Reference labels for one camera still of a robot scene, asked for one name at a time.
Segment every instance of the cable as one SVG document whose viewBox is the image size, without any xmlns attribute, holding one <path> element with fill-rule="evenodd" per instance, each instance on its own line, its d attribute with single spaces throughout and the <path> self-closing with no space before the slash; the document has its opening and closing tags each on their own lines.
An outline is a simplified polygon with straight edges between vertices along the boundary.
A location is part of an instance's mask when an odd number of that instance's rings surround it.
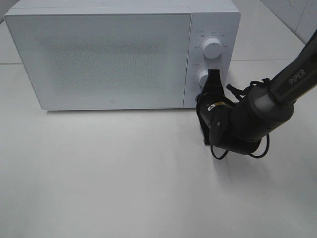
<svg viewBox="0 0 317 238">
<path fill-rule="evenodd" d="M 263 154 L 261 154 L 261 155 L 249 154 L 249 155 L 250 155 L 251 157 L 253 157 L 253 158 L 260 159 L 260 158 L 264 157 L 264 156 L 267 154 L 268 149 L 269 149 L 269 134 L 266 135 L 266 148 L 265 148 Z"/>
<path fill-rule="evenodd" d="M 241 101 L 243 98 L 241 96 L 246 96 L 251 89 L 256 85 L 268 85 L 270 83 L 270 79 L 264 78 L 262 79 L 263 82 L 260 81 L 251 81 L 250 85 L 246 87 L 244 90 L 237 89 L 233 87 L 231 84 L 227 84 L 226 88 L 238 99 Z"/>
<path fill-rule="evenodd" d="M 226 150 L 220 157 L 217 157 L 213 152 L 213 146 L 210 147 L 210 150 L 211 150 L 212 156 L 214 156 L 218 160 L 222 160 L 229 152 L 228 150 Z"/>
</svg>

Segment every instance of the white microwave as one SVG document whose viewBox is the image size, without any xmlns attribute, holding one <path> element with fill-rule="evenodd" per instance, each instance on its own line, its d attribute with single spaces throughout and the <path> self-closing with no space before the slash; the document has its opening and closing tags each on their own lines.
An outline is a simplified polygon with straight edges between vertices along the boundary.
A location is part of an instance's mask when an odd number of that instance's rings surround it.
<svg viewBox="0 0 317 238">
<path fill-rule="evenodd" d="M 193 108 L 227 77 L 230 0 L 20 0 L 4 16 L 44 110 Z"/>
</svg>

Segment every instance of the microwave knob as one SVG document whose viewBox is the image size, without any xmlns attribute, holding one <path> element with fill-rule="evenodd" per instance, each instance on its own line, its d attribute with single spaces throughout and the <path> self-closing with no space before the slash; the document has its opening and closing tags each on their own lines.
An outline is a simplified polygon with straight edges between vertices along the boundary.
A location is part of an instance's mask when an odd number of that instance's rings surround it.
<svg viewBox="0 0 317 238">
<path fill-rule="evenodd" d="M 203 42 L 202 47 L 205 57 L 214 59 L 221 55 L 223 43 L 217 37 L 211 37 Z"/>
<path fill-rule="evenodd" d="M 201 87 L 204 87 L 208 78 L 208 70 L 204 70 L 198 74 L 198 81 Z"/>
</svg>

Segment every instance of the table surface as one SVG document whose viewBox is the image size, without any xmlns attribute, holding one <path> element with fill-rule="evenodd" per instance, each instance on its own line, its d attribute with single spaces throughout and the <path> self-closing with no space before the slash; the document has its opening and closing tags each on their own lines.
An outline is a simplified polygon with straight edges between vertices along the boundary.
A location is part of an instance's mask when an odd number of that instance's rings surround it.
<svg viewBox="0 0 317 238">
<path fill-rule="evenodd" d="M 260 1 L 235 3 L 227 83 L 244 88 L 303 44 Z M 218 161 L 194 110 L 41 110 L 2 23 L 0 237 L 315 237 L 316 102 L 313 90 L 296 103 L 265 158 Z"/>
</svg>

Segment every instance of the robotic arm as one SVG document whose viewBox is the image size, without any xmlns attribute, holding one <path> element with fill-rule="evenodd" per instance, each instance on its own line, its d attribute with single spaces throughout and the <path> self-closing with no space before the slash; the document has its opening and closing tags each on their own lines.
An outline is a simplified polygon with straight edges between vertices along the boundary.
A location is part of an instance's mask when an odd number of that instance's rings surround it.
<svg viewBox="0 0 317 238">
<path fill-rule="evenodd" d="M 197 96 L 196 111 L 204 142 L 212 147 L 254 158 L 266 155 L 269 133 L 288 121 L 296 100 L 317 85 L 317 30 L 297 58 L 272 80 L 252 81 L 245 90 L 227 85 L 239 100 L 225 97 L 218 69 L 209 69 L 208 79 Z M 267 146 L 261 156 L 253 155 L 266 136 Z"/>
</svg>

